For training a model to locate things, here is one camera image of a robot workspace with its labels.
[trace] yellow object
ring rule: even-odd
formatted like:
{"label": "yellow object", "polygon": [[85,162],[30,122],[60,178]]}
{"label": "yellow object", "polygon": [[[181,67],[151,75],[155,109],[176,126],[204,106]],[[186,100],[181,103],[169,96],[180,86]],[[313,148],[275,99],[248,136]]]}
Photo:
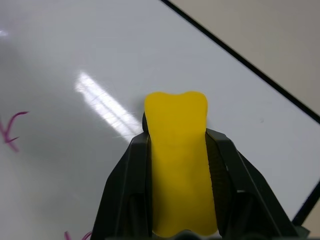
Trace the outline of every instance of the yellow object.
{"label": "yellow object", "polygon": [[206,148],[208,103],[199,92],[155,92],[145,98],[151,137],[153,232],[217,231]]}

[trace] whiteboard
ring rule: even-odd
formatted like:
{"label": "whiteboard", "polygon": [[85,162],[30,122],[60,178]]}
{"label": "whiteboard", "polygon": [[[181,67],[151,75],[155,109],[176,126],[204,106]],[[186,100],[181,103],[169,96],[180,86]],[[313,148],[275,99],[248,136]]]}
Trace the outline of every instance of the whiteboard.
{"label": "whiteboard", "polygon": [[158,0],[4,0],[0,233],[80,240],[141,130],[147,94],[199,91],[208,127],[264,175],[292,219],[316,185],[320,126]]}

